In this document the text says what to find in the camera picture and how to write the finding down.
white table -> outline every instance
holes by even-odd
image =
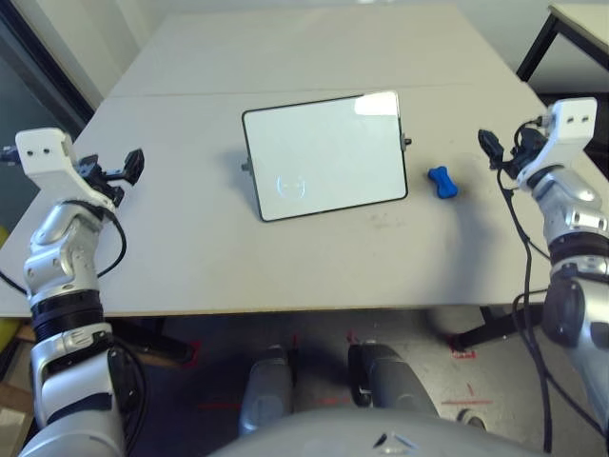
[[[320,17],[325,24],[329,16],[341,18],[345,11],[357,15],[357,10],[320,10],[317,15],[317,10],[302,11],[302,17],[313,19],[307,23],[308,34],[301,36],[298,46],[304,46],[306,37],[317,35],[315,25]],[[445,47],[443,56],[448,60],[429,57],[434,75],[446,62],[446,83],[438,78],[433,84],[421,84],[418,76],[412,84],[407,78],[402,84],[399,78],[391,85],[391,78],[384,82],[387,86],[383,88],[398,92],[403,131],[414,141],[406,152],[406,199],[261,222],[251,179],[240,170],[246,159],[241,113],[381,86],[358,87],[353,72],[344,68],[346,89],[315,87],[315,76],[324,77],[321,70],[309,74],[309,90],[304,86],[287,91],[271,91],[272,86],[253,89],[255,81],[243,75],[231,81],[209,76],[209,86],[197,89],[195,79],[186,77],[187,71],[175,69],[174,77],[184,83],[183,93],[162,93],[180,88],[172,86],[171,78],[143,80],[139,87],[129,89],[128,81],[135,80],[133,72],[144,74],[143,69],[149,65],[152,74],[153,63],[161,60],[159,49],[166,50],[167,59],[174,59],[175,49],[169,44],[162,46],[164,37],[177,42],[174,34],[181,30],[189,37],[183,41],[196,41],[201,39],[198,33],[207,33],[202,27],[173,26],[199,24],[208,21],[208,16],[171,18],[76,142],[80,154],[99,154],[104,167],[121,165],[127,151],[138,147],[143,148],[147,160],[142,179],[134,189],[127,189],[118,210],[128,236],[128,253],[123,263],[101,281],[108,315],[489,305],[507,303],[521,291],[523,249],[476,135],[478,128],[491,129],[509,147],[515,128],[522,120],[543,112],[542,103],[508,72],[454,9],[362,7],[361,11],[382,11],[383,20],[401,15],[415,23],[419,22],[416,14],[428,17],[425,11],[439,11],[454,19],[449,23],[456,25],[456,36],[469,40],[463,40],[463,46],[469,43],[465,50]],[[256,23],[244,20],[251,14],[256,13],[214,15],[212,24],[222,23],[216,27],[218,33],[233,21],[256,29]],[[266,14],[281,16],[286,12]],[[384,30],[382,25],[368,22],[374,32]],[[430,42],[434,30],[429,36],[421,35],[421,28],[416,32],[419,36],[410,36],[404,28],[404,42],[415,38],[421,43]],[[255,49],[249,43],[252,36],[253,31],[243,30],[244,47]],[[485,50],[484,59],[490,62],[478,63],[480,56],[470,52],[472,49]],[[370,54],[366,52],[358,59],[367,59]],[[404,60],[418,60],[423,65],[425,60],[414,49],[409,52]],[[488,78],[462,72],[460,81],[450,81],[460,71],[451,72],[449,68],[455,54],[465,68],[487,67]],[[209,64],[201,62],[199,67],[203,71]],[[300,71],[298,68],[298,84],[303,85],[305,77]],[[417,68],[413,72],[424,71]],[[260,75],[261,70],[250,74]],[[405,69],[404,74],[411,73]],[[447,165],[460,186],[457,198],[440,200],[435,196],[426,172],[438,165]],[[584,154],[578,158],[576,169],[600,193],[608,193],[607,182]],[[536,205],[526,195],[518,195],[515,201],[525,228],[542,245],[542,220]],[[11,276],[20,277],[30,234],[49,205],[45,196],[39,195],[0,251],[0,268]],[[118,246],[116,234],[111,227],[106,228],[98,249],[98,268],[110,262]],[[532,278],[534,288],[547,284],[548,266],[542,259],[536,258]],[[0,314],[27,315],[28,307],[22,297],[1,287]]]

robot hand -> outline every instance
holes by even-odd
[[[550,252],[550,286],[542,327],[566,348],[602,427],[609,427],[609,228],[599,194],[571,160],[594,134],[594,98],[561,100],[516,132],[512,160],[490,131],[479,140],[491,169],[503,169],[530,191],[543,213]],[[545,129],[542,134],[529,124]]]
[[[143,421],[146,382],[136,357],[104,322],[98,277],[126,249],[114,216],[125,193],[108,182],[134,185],[144,154],[135,150],[124,169],[106,173],[97,156],[77,161],[70,138],[58,129],[22,131],[16,144],[18,155],[6,149],[0,158],[21,163],[40,190],[58,201],[32,235],[24,266],[37,340],[31,366],[41,431],[20,455],[123,456]],[[97,274],[94,254],[106,220],[118,228],[123,248]]]

red tape marking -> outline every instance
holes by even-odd
[[[324,397],[324,398],[318,398],[317,401],[315,402],[318,405],[324,405],[326,407],[332,407],[335,405],[345,405],[348,403],[351,403],[351,398],[350,397]]]
[[[453,359],[475,359],[476,358],[476,351],[475,350],[467,350],[465,352],[461,352],[458,350],[455,350],[455,347],[453,346],[453,342],[452,342],[452,337],[448,337],[446,339],[446,342],[448,343],[448,348],[450,349],[450,355],[453,356]]]
[[[182,368],[196,367],[197,361],[199,360],[199,351],[201,350],[201,340],[191,341],[190,347],[192,348],[192,357],[188,362],[182,364]]]

blue toy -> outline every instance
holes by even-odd
[[[437,193],[440,198],[452,198],[459,193],[459,188],[451,181],[446,167],[429,169],[427,176],[438,186]]]

